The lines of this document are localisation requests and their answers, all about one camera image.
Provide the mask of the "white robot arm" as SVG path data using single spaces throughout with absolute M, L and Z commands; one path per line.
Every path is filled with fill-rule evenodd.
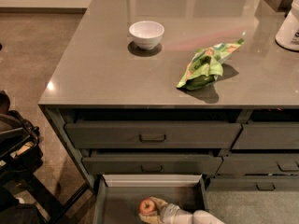
M 138 214 L 146 224 L 225 224 L 207 211 L 190 213 L 156 197 L 143 199 L 138 205 Z

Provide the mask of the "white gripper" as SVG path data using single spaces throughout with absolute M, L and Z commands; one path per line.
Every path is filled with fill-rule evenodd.
M 156 209 L 161 211 L 152 214 L 140 214 L 140 219 L 147 224 L 192 224 L 192 214 L 182 210 L 178 205 L 168 203 L 163 199 L 150 197 L 156 205 Z

